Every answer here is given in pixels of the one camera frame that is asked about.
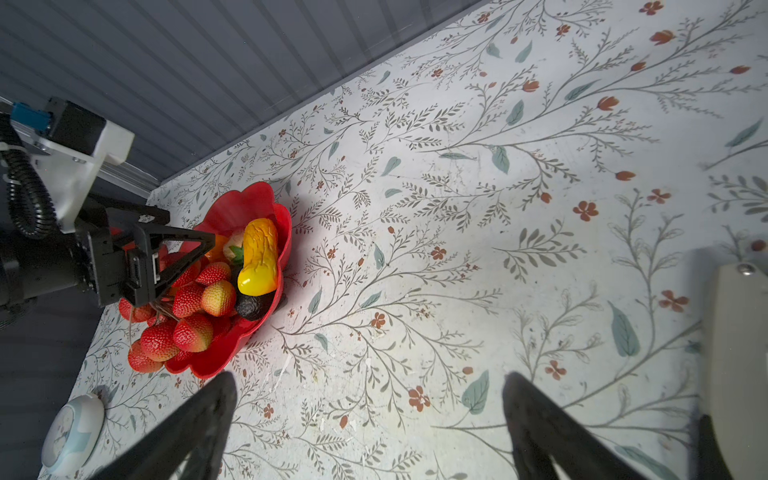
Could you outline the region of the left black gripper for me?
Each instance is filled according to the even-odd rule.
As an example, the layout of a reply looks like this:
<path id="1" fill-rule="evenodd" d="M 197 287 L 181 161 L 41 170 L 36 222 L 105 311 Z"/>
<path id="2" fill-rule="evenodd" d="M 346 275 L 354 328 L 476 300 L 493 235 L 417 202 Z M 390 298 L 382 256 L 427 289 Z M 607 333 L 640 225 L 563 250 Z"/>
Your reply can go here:
<path id="1" fill-rule="evenodd" d="M 114 234 L 111 210 L 148 216 L 128 231 Z M 155 206 L 97 194 L 86 197 L 75 222 L 83 251 L 83 280 L 98 304 L 125 298 L 134 307 L 161 300 L 215 244 L 215 235 L 167 226 L 170 213 Z"/>

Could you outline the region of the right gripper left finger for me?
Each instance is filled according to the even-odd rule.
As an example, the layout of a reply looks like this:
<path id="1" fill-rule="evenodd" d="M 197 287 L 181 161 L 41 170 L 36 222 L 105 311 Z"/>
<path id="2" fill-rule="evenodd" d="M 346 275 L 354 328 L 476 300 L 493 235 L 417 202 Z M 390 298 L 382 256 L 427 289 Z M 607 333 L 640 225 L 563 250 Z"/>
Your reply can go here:
<path id="1" fill-rule="evenodd" d="M 237 404 L 237 386 L 225 371 L 190 397 L 95 479 L 215 479 Z"/>

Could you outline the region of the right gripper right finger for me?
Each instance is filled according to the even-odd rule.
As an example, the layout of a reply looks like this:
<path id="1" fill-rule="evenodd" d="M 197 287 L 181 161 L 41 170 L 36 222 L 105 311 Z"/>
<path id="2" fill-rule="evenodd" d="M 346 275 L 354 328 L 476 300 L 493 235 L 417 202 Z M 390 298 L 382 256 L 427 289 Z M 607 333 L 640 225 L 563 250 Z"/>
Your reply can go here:
<path id="1" fill-rule="evenodd" d="M 520 479 L 642 477 L 520 373 L 506 375 L 502 400 Z"/>

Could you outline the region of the orange fake bell pepper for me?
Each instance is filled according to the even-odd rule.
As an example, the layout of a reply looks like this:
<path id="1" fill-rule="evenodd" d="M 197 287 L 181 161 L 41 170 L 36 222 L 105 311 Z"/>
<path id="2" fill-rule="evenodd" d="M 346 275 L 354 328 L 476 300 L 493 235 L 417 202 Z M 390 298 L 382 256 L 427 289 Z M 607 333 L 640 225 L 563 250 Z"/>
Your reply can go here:
<path id="1" fill-rule="evenodd" d="M 210 263 L 224 262 L 227 260 L 226 255 L 224 254 L 224 247 L 227 244 L 228 240 L 229 238 L 227 236 L 222 236 L 222 235 L 215 236 L 215 242 L 214 242 L 213 248 L 205 254 L 205 257 Z"/>

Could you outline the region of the red fake lychee bunch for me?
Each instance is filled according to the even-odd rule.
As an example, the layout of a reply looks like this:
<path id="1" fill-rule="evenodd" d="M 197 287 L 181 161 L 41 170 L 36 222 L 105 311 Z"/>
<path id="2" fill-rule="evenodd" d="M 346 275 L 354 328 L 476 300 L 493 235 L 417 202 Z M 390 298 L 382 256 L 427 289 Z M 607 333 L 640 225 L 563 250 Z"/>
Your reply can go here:
<path id="1" fill-rule="evenodd" d="M 233 267 L 204 256 L 161 300 L 134 307 L 118 301 L 120 317 L 144 329 L 131 342 L 130 368 L 143 374 L 192 372 L 200 379 L 222 372 L 238 348 L 234 326 Z"/>

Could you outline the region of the red flower-shaped fruit bowl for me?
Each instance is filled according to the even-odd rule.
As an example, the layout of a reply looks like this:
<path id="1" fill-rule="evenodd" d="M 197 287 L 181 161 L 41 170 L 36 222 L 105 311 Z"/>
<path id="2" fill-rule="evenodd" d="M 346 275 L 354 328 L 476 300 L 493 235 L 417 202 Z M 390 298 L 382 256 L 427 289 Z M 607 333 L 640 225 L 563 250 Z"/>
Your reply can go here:
<path id="1" fill-rule="evenodd" d="M 257 182 L 217 199 L 195 227 L 213 237 L 207 247 L 228 264 L 230 278 L 205 274 L 181 282 L 172 303 L 179 318 L 172 341 L 179 353 L 165 369 L 189 369 L 209 379 L 225 369 L 269 316 L 283 294 L 283 270 L 290 257 L 292 218 L 272 187 Z"/>

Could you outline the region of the yellow fake corn cob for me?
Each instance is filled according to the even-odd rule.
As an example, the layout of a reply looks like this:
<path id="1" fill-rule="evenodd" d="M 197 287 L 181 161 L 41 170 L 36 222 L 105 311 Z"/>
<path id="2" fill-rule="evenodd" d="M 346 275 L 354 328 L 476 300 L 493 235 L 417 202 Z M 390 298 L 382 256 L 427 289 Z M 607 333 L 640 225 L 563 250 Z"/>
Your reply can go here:
<path id="1" fill-rule="evenodd" d="M 268 218 L 251 221 L 245 228 L 244 264 L 238 290 L 249 296 L 274 292 L 278 286 L 278 232 Z"/>

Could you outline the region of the dark fake avocado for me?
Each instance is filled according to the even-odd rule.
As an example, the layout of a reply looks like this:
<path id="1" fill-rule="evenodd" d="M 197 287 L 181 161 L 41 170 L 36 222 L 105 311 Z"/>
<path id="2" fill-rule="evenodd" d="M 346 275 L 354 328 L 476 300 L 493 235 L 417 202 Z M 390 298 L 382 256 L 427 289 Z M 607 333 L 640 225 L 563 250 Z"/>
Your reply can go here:
<path id="1" fill-rule="evenodd" d="M 241 318 L 255 322 L 264 318 L 274 301 L 275 292 L 260 296 L 249 296 L 239 292 L 235 303 L 235 311 Z"/>

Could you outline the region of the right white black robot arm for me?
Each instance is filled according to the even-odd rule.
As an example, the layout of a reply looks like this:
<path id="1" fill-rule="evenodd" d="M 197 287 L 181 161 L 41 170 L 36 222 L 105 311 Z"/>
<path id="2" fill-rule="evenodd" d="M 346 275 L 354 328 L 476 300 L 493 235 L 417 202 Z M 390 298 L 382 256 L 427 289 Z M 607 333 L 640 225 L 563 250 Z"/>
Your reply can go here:
<path id="1" fill-rule="evenodd" d="M 767 276 L 750 262 L 720 267 L 704 322 L 696 476 L 755 479 L 767 471 Z M 97 479 L 214 479 L 233 422 L 237 389 L 216 376 Z M 528 479 L 636 479 L 638 473 L 519 373 L 506 378 L 505 425 L 530 463 Z"/>

